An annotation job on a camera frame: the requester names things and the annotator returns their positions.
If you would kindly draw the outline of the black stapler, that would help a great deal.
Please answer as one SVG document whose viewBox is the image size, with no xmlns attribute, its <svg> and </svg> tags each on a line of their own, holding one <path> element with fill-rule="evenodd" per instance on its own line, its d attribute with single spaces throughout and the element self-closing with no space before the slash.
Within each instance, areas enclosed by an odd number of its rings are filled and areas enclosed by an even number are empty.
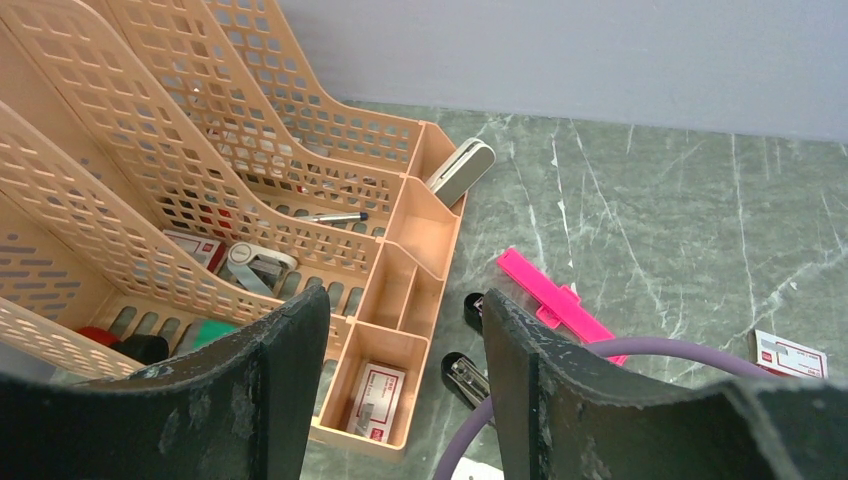
<svg viewBox="0 0 848 480">
<path fill-rule="evenodd" d="M 464 320 L 482 336 L 483 293 L 474 292 L 464 299 Z M 450 352 L 441 360 L 443 385 L 470 410 L 475 410 L 489 395 L 487 376 L 466 354 Z"/>
</svg>

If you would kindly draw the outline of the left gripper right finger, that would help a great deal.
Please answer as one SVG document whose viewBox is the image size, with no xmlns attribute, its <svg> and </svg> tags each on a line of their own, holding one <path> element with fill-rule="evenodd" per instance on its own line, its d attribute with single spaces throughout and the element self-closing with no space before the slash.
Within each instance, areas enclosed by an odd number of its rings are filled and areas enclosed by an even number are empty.
<svg viewBox="0 0 848 480">
<path fill-rule="evenodd" d="M 483 337 L 509 479 L 843 479 L 847 385 L 730 377 L 697 389 L 623 369 L 498 290 Z"/>
</svg>

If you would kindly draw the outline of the pink plastic staple remover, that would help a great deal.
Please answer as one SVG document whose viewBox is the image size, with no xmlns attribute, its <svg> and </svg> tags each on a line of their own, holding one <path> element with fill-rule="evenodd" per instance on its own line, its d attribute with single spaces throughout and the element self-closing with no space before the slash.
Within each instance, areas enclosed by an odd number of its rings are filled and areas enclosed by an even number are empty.
<svg viewBox="0 0 848 480">
<path fill-rule="evenodd" d="M 514 248 L 505 250 L 497 265 L 539 304 L 536 317 L 550 329 L 563 326 L 582 343 L 613 340 L 616 336 L 581 305 L 579 295 L 567 285 L 557 286 L 545 273 Z"/>
</svg>

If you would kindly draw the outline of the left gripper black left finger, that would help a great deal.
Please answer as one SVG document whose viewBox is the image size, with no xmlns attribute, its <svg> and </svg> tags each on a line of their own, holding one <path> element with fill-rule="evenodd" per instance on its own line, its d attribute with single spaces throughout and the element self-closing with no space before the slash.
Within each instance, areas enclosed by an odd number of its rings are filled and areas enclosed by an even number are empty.
<svg viewBox="0 0 848 480">
<path fill-rule="evenodd" d="M 313 286 L 126 378 L 1 378 L 5 479 L 296 479 L 330 326 Z"/>
</svg>

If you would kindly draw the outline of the red white staple box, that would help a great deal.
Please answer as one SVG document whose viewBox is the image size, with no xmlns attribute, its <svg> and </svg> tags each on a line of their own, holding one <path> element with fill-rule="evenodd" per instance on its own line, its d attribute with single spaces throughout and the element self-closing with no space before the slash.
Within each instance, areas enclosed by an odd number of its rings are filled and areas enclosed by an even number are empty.
<svg viewBox="0 0 848 480">
<path fill-rule="evenodd" d="M 767 372 L 798 378 L 829 377 L 827 355 L 821 351 L 757 329 L 749 332 L 748 341 L 751 362 Z"/>
</svg>

